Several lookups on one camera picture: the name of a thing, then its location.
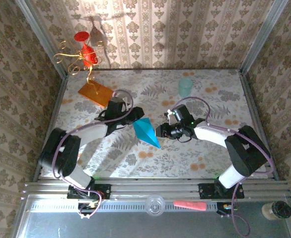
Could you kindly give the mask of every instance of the blue diamond-shaped object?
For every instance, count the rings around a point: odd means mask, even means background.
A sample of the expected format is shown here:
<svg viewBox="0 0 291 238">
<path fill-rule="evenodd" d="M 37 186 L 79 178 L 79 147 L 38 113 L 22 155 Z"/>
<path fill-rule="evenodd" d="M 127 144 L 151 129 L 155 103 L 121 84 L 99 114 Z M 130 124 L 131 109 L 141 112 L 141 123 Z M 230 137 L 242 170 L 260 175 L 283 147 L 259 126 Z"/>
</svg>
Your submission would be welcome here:
<svg viewBox="0 0 291 238">
<path fill-rule="evenodd" d="M 151 125 L 149 118 L 142 118 L 133 123 L 136 136 L 138 139 L 149 143 L 157 148 L 161 148 L 160 144 L 155 136 L 155 131 Z"/>
</svg>

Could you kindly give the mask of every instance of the cable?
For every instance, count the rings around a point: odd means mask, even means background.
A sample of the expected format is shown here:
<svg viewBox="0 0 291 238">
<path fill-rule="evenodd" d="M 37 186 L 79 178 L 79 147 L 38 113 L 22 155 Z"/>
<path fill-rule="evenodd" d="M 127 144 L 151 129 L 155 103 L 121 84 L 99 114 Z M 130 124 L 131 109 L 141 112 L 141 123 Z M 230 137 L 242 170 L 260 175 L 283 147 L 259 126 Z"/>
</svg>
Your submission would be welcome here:
<svg viewBox="0 0 291 238">
<path fill-rule="evenodd" d="M 273 162 L 273 160 L 266 154 L 266 152 L 259 146 L 257 145 L 254 141 L 252 141 L 251 139 L 249 139 L 248 137 L 244 136 L 243 134 L 239 133 L 238 131 L 235 131 L 235 130 L 232 130 L 232 129 L 228 129 L 228 128 L 225 128 L 225 127 L 222 127 L 222 126 L 218 126 L 218 125 L 211 125 L 209 122 L 208 122 L 208 117 L 210 116 L 210 113 L 211 113 L 211 107 L 210 105 L 202 98 L 199 98 L 199 97 L 186 97 L 186 98 L 183 98 L 181 99 L 180 101 L 178 101 L 174 106 L 173 106 L 173 109 L 175 109 L 175 107 L 182 101 L 184 100 L 187 100 L 187 99 L 198 99 L 200 101 L 202 101 L 203 103 L 205 103 L 205 105 L 208 107 L 208 112 L 207 112 L 207 115 L 205 117 L 205 122 L 207 124 L 208 127 L 211 127 L 211 128 L 214 128 L 216 130 L 221 130 L 221 131 L 225 131 L 225 132 L 230 132 L 230 133 L 234 133 L 238 136 L 240 136 L 241 138 L 243 138 L 244 140 L 248 141 L 250 144 L 252 144 L 253 146 L 255 146 L 262 154 L 263 156 L 266 158 L 266 160 L 269 162 L 270 164 L 270 171 L 268 172 L 254 172 L 254 174 L 257 174 L 257 175 L 269 175 L 271 174 L 274 170 L 275 170 L 275 164 Z M 241 181 L 239 181 L 237 184 L 236 184 L 236 187 L 235 187 L 235 190 L 234 190 L 234 193 L 233 193 L 233 196 L 232 196 L 232 199 L 231 199 L 231 218 L 232 218 L 232 221 L 233 221 L 233 225 L 235 227 L 235 230 L 237 231 L 237 233 L 241 236 L 241 237 L 248 237 L 249 234 L 250 234 L 250 226 L 248 224 L 248 222 L 243 219 L 241 216 L 239 215 L 234 215 L 234 202 L 235 202 L 235 196 L 236 196 L 236 192 L 237 192 L 237 189 L 238 189 L 238 186 L 240 183 L 242 183 L 245 179 L 247 178 L 243 178 Z M 237 224 L 236 224 L 236 220 L 235 220 L 235 217 L 238 217 L 240 218 L 247 226 L 248 226 L 248 232 L 247 234 L 242 234 L 238 227 L 237 227 Z"/>
<path fill-rule="evenodd" d="M 125 91 L 125 90 L 118 89 L 117 91 L 115 91 L 115 92 L 113 93 L 113 96 L 114 96 L 115 93 L 117 93 L 117 92 L 123 92 L 123 93 L 126 93 L 126 94 L 130 97 L 130 99 L 131 99 L 131 107 L 130 107 L 130 109 L 127 111 L 127 113 L 125 113 L 123 116 L 121 116 L 121 117 L 119 117 L 119 118 L 116 118 L 116 119 L 105 120 L 105 121 L 99 121 L 99 122 L 91 122 L 91 123 L 88 123 L 88 124 L 86 124 L 86 125 L 83 125 L 83 126 L 77 128 L 77 129 L 73 129 L 73 130 L 71 130 L 70 132 L 66 133 L 66 135 L 65 135 L 65 136 L 60 140 L 60 142 L 59 142 L 59 144 L 58 144 L 58 146 L 57 146 L 57 148 L 56 148 L 55 154 L 54 154 L 54 156 L 53 156 L 53 161 L 52 161 L 52 171 L 53 171 L 53 176 L 54 176 L 54 178 L 56 178 L 56 179 L 61 179 L 61 180 L 63 180 L 64 182 L 69 183 L 71 186 L 73 186 L 75 189 L 77 189 L 77 190 L 79 190 L 79 191 L 82 191 L 82 192 L 92 192 L 92 193 L 95 193 L 95 194 L 98 195 L 98 205 L 97 205 L 96 209 L 95 209 L 95 210 L 94 210 L 90 215 L 87 216 L 87 218 L 90 218 L 90 217 L 91 217 L 92 215 L 94 215 L 94 214 L 96 213 L 96 211 L 99 209 L 99 207 L 100 207 L 100 205 L 101 205 L 102 197 L 101 197 L 100 193 L 97 192 L 97 191 L 90 190 L 90 189 L 82 189 L 82 188 L 80 188 L 80 187 L 78 187 L 78 186 L 72 184 L 72 183 L 71 183 L 70 181 L 68 181 L 65 177 L 63 177 L 63 175 L 56 176 L 56 174 L 55 174 L 55 165 L 56 165 L 57 155 L 58 155 L 58 152 L 60 151 L 60 148 L 62 147 L 63 142 L 64 142 L 64 141 L 67 139 L 67 137 L 69 137 L 71 134 L 73 134 L 73 133 L 75 133 L 75 132 L 79 132 L 79 131 L 84 130 L 84 129 L 86 129 L 86 128 L 92 127 L 92 126 L 94 126 L 94 125 L 105 124 L 105 123 L 109 123 L 109 122 L 114 122 L 114 121 L 117 121 L 117 120 L 121 120 L 121 119 L 125 118 L 125 117 L 126 117 L 126 116 L 131 112 L 131 111 L 132 111 L 132 109 L 133 109 L 133 107 L 134 107 L 134 101 L 133 101 L 133 98 L 132 98 L 131 94 L 130 94 L 129 92 Z"/>
</svg>

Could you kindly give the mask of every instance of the pink eraser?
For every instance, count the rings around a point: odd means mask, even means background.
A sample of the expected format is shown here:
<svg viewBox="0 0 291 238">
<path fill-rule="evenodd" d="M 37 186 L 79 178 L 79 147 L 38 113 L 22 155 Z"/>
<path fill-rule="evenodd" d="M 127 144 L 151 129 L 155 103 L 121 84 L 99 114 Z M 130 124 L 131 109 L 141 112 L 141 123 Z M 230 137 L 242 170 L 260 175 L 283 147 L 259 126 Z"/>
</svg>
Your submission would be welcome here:
<svg viewBox="0 0 291 238">
<path fill-rule="evenodd" d="M 205 202 L 174 201 L 173 205 L 176 207 L 184 207 L 184 208 L 198 210 L 198 211 L 206 211 Z"/>
</svg>

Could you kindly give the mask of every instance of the light blue cup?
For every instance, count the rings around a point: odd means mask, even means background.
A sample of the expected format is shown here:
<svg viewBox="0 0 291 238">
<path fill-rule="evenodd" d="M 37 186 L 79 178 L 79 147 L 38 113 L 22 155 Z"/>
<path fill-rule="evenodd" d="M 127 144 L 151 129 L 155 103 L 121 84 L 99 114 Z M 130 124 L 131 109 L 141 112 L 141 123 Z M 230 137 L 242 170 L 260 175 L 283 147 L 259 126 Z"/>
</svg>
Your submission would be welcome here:
<svg viewBox="0 0 291 238">
<path fill-rule="evenodd" d="M 179 81 L 179 95 L 182 98 L 188 97 L 191 93 L 193 81 L 190 78 L 182 78 Z"/>
</svg>

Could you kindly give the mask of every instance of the floral tablecloth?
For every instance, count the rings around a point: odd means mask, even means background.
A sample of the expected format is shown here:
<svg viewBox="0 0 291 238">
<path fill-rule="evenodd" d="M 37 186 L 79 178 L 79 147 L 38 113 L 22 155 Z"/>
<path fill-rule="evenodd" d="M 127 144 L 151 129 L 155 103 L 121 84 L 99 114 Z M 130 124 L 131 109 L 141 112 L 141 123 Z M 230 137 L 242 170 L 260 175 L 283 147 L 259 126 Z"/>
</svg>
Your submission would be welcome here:
<svg viewBox="0 0 291 238">
<path fill-rule="evenodd" d="M 210 122 L 230 128 L 252 126 L 237 70 L 120 70 L 95 71 L 96 81 L 112 90 L 125 89 L 142 107 L 153 128 L 166 122 L 163 113 L 181 98 L 178 81 L 194 81 L 191 96 L 205 99 L 211 106 Z M 70 130 L 94 120 L 103 110 L 78 90 L 86 83 L 87 72 L 69 76 L 56 127 Z M 194 118 L 203 118 L 207 108 L 200 101 L 185 105 Z M 78 164 L 94 177 L 215 178 L 230 164 L 225 148 L 208 141 L 158 139 L 161 149 L 136 138 L 133 126 L 113 132 L 81 147 Z M 42 177 L 52 176 L 43 170 Z"/>
</svg>

